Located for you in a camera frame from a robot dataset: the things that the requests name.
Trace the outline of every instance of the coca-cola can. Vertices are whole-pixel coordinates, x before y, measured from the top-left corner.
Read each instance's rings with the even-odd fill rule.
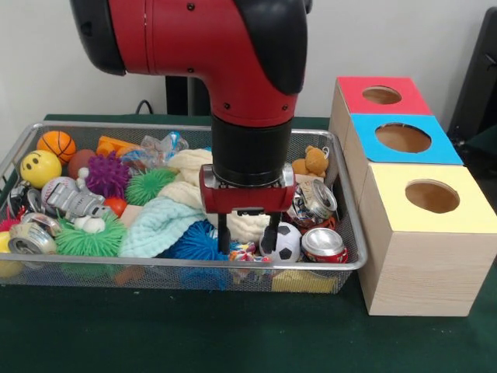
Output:
[[[302,237],[302,251],[312,262],[346,263],[349,259],[342,237],[328,228],[315,228]]]

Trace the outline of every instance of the teddy bear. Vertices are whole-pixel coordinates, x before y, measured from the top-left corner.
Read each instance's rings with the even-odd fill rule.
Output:
[[[305,149],[305,159],[294,161],[292,168],[297,175],[326,177],[328,164],[328,155],[325,152],[314,146],[307,146]]]

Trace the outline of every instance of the wooden box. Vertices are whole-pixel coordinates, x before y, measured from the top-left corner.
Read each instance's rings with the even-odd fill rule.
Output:
[[[353,114],[344,156],[356,205],[369,162],[463,165],[433,116]]]
[[[468,315],[497,254],[497,217],[466,168],[371,163],[360,214],[370,315]]]
[[[338,77],[329,130],[342,148],[353,114],[432,115],[410,78]]]

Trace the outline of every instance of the metal mesh basket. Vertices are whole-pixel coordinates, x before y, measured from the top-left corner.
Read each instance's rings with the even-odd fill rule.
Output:
[[[210,146],[209,127],[79,122],[35,124],[23,132],[0,165],[0,217],[6,218],[6,197],[20,180],[18,164],[27,152],[36,148],[43,133],[53,130],[70,134],[79,148],[96,148],[101,135],[139,144],[146,134],[164,138],[172,130],[179,131],[191,148]],[[336,230],[349,250],[348,263],[243,263],[0,253],[0,284],[335,294],[352,271],[365,264],[367,249],[338,140],[326,131],[295,130],[288,161],[302,158],[308,145],[330,149],[325,182],[333,188],[339,202]],[[2,277],[2,266],[12,264],[12,261],[23,264],[22,272],[14,277]]]

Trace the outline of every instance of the black cable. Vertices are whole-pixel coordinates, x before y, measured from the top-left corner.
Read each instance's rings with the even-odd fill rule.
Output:
[[[152,105],[146,99],[143,99],[143,100],[140,101],[140,103],[138,104],[138,107],[137,107],[137,109],[136,109],[136,111],[134,113],[135,114],[139,114],[140,111],[141,111],[141,108],[143,107],[143,105],[147,106],[148,112],[150,114],[154,113],[154,110],[152,109]]]

